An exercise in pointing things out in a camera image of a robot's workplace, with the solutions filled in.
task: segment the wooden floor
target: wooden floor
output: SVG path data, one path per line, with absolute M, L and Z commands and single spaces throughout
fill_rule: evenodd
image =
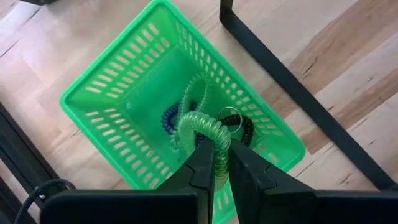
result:
M 0 0 L 0 101 L 59 176 L 78 188 L 129 186 L 61 110 L 60 94 L 148 2 L 39 7 Z M 223 29 L 218 1 L 173 2 L 303 140 L 305 159 L 289 174 L 316 189 L 375 189 Z M 398 1 L 236 0 L 234 10 L 398 180 Z

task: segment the coiled cable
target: coiled cable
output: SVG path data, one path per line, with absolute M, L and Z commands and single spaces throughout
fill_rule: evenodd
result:
M 241 117 L 242 117 L 242 127 L 243 127 L 243 135 L 241 138 L 241 143 L 249 147 L 254 136 L 254 125 L 251 119 L 249 119 L 247 116 L 244 115 L 240 116 L 238 114 L 235 114 L 221 119 L 221 122 L 223 123 L 223 125 L 227 127 L 240 125 Z M 199 146 L 203 140 L 205 140 L 205 136 L 202 133 L 198 133 L 197 138 L 195 140 L 196 146 Z
M 211 91 L 211 82 L 207 75 L 198 74 L 192 78 L 192 80 L 189 82 L 189 84 L 187 85 L 187 87 L 184 91 L 182 100 L 178 107 L 178 115 L 177 115 L 177 122 L 176 122 L 177 124 L 179 123 L 181 118 L 186 113 L 188 113 L 189 102 L 192 100 L 191 97 L 193 95 L 194 88 L 197 85 L 201 85 L 201 84 L 203 85 L 203 86 L 201 86 L 201 90 L 203 91 L 203 96 L 202 96 L 201 100 L 198 102 L 198 104 L 195 108 L 195 111 L 203 111 L 205 109 L 205 106 L 207 104 L 207 101 L 208 101 L 208 98 L 210 95 L 210 91 Z M 172 133 L 172 138 L 170 140 L 170 143 L 174 149 L 178 149 L 178 135 L 179 135 L 178 130 L 176 130 Z
M 180 118 L 177 125 L 178 147 L 188 157 L 195 150 L 195 133 L 204 134 L 215 144 L 215 190 L 222 189 L 228 179 L 228 149 L 231 134 L 228 127 L 208 114 L 192 111 Z
M 167 134 L 173 134 L 174 131 L 174 125 L 173 125 L 173 119 L 174 117 L 178 114 L 178 106 L 179 102 L 174 103 L 171 105 L 167 110 L 163 113 L 162 116 L 162 127 L 165 129 Z M 197 103 L 195 101 L 191 101 L 189 109 L 190 111 L 195 110 L 197 107 Z

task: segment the black coiled cord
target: black coiled cord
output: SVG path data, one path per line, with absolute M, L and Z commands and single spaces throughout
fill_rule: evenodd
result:
M 28 212 L 30 206 L 35 202 L 36 199 L 38 199 L 42 192 L 46 191 L 49 187 L 54 185 L 64 185 L 68 187 L 68 190 L 76 190 L 76 187 L 73 183 L 64 179 L 53 179 L 45 182 L 41 186 L 37 187 L 22 204 L 22 207 L 21 209 L 19 209 L 17 217 L 15 218 L 14 224 L 24 223 L 22 218 Z
M 221 119 L 221 122 L 225 126 L 235 126 L 235 125 L 240 125 L 241 124 L 241 116 L 236 114 L 236 115 L 231 115 L 228 117 L 225 117 Z M 247 117 L 242 115 L 242 127 L 243 127 L 243 135 L 241 138 L 241 143 L 243 143 L 245 146 L 249 147 L 251 144 L 251 141 L 254 136 L 254 125 L 253 122 Z M 196 145 L 200 145 L 200 143 L 205 139 L 205 136 L 202 134 L 197 135 L 196 139 Z

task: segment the black metal frame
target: black metal frame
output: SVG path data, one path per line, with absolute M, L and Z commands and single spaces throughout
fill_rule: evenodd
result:
M 379 190 L 398 190 L 398 185 L 346 132 L 286 66 L 235 15 L 233 0 L 220 0 L 220 21 L 287 94 L 311 117 L 349 160 Z
M 14 223 L 21 203 L 18 198 L 14 195 L 8 185 L 0 177 L 0 223 L 8 224 Z M 36 224 L 31 215 L 26 216 L 21 221 L 23 224 Z
M 0 159 L 28 194 L 44 182 L 59 178 L 1 103 Z M 49 188 L 42 199 L 36 200 L 37 206 L 42 208 L 50 196 L 65 189 L 66 187 L 60 186 Z

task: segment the black table leg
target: black table leg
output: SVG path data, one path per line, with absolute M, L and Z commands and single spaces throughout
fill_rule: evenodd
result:
M 220 1 L 220 21 L 287 94 L 311 117 L 349 160 L 379 190 L 398 190 L 398 185 L 346 132 L 286 66 L 259 40 L 232 10 L 233 0 Z
M 0 159 L 28 194 L 37 186 L 59 178 L 41 153 L 0 103 Z M 37 206 L 66 187 L 53 186 L 36 201 Z

